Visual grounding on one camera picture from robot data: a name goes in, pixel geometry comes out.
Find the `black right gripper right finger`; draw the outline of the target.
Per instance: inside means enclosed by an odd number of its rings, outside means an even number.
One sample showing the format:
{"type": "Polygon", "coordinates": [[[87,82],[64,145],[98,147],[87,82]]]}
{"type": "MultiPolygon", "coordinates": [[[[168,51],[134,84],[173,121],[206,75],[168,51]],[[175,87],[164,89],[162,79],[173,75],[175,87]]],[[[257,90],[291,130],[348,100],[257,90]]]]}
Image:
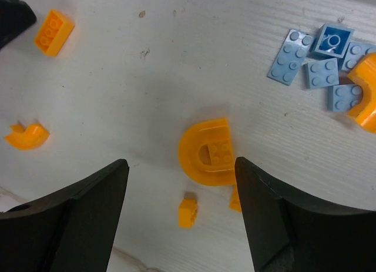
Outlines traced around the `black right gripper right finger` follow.
{"type": "Polygon", "coordinates": [[[256,271],[374,271],[375,212],[329,202],[244,157],[237,189],[256,271]]]}

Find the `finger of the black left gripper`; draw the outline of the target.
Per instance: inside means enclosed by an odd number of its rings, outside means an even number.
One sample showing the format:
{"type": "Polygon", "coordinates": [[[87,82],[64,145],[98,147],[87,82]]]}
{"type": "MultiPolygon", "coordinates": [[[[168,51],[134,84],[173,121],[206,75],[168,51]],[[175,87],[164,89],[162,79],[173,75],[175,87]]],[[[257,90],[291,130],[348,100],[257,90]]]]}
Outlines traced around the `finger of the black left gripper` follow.
{"type": "Polygon", "coordinates": [[[22,0],[1,0],[1,42],[2,49],[20,34],[36,23],[36,15],[22,0]]]}

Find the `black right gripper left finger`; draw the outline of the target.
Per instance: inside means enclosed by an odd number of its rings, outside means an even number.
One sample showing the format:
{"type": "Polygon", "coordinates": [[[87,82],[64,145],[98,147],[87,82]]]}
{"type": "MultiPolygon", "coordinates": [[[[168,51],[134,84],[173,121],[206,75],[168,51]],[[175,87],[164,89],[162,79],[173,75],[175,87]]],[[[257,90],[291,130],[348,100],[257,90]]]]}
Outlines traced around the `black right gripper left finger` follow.
{"type": "Polygon", "coordinates": [[[128,175],[118,159],[1,213],[1,271],[106,271],[128,175]]]}

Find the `orange slope piece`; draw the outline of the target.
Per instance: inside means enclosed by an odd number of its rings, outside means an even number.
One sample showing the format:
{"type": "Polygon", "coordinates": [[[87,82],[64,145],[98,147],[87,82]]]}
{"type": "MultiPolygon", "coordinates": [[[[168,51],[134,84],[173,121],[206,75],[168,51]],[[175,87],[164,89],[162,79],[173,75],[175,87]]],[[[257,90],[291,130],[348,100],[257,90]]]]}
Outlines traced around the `orange slope piece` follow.
{"type": "Polygon", "coordinates": [[[51,9],[39,29],[34,44],[47,56],[57,56],[75,24],[65,14],[51,9]]]}

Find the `orange small square piece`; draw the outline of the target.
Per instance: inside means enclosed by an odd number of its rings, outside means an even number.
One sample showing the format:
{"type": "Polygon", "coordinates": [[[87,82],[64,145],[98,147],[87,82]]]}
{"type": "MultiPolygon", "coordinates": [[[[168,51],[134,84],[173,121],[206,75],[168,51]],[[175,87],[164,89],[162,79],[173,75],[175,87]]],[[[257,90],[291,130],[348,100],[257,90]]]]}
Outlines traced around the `orange small square piece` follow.
{"type": "Polygon", "coordinates": [[[238,188],[237,188],[236,185],[234,185],[234,187],[233,187],[233,191],[232,191],[232,194],[231,194],[231,197],[230,197],[229,208],[231,210],[234,210],[234,211],[237,211],[237,212],[242,212],[238,188]]]}

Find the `orange small round piece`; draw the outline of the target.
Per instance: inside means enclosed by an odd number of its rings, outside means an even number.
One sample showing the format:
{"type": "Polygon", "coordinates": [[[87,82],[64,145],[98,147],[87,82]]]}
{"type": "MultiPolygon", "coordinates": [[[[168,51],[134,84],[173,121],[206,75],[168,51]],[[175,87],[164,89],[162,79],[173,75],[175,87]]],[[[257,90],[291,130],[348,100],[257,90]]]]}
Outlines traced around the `orange small round piece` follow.
{"type": "Polygon", "coordinates": [[[196,221],[197,209],[197,200],[184,198],[178,208],[179,226],[187,229],[191,228],[196,221]]]}

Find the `orange curved piece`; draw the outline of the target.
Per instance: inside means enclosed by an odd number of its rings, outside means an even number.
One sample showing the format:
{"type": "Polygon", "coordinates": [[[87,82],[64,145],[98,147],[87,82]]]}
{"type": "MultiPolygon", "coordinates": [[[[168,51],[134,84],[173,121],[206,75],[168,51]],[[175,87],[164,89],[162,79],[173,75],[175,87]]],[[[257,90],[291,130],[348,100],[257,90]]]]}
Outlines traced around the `orange curved piece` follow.
{"type": "Polygon", "coordinates": [[[11,133],[4,139],[14,148],[31,150],[42,146],[50,133],[40,124],[33,123],[24,128],[21,124],[11,125],[11,133]]]}

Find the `orange half-round lego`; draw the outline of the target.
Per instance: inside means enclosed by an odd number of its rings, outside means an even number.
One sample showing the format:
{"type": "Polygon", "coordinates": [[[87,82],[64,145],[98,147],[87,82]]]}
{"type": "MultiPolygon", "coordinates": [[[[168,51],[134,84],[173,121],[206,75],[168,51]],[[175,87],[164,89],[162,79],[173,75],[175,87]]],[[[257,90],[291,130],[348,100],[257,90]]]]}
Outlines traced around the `orange half-round lego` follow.
{"type": "Polygon", "coordinates": [[[236,184],[229,123],[225,117],[197,123],[179,142],[178,157],[189,178],[205,186],[236,184]]]}

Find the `light blue square plate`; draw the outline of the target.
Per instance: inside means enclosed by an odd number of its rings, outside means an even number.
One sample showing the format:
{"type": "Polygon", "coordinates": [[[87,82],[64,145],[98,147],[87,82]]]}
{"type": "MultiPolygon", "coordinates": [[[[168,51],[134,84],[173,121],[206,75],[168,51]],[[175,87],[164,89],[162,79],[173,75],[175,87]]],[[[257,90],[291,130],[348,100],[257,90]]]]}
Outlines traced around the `light blue square plate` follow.
{"type": "Polygon", "coordinates": [[[339,85],[337,58],[323,59],[303,65],[306,88],[317,89],[339,85]]]}
{"type": "Polygon", "coordinates": [[[362,88],[356,84],[335,85],[328,87],[328,110],[346,112],[362,100],[362,88]]]}

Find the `orange quarter-arch lego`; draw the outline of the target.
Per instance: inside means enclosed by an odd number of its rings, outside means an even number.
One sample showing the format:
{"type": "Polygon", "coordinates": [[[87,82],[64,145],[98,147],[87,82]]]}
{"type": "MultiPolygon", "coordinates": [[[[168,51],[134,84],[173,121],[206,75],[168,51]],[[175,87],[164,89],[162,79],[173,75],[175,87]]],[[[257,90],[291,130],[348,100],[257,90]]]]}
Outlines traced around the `orange quarter-arch lego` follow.
{"type": "Polygon", "coordinates": [[[375,53],[365,55],[347,77],[362,88],[362,100],[347,115],[364,130],[375,133],[375,53]]]}

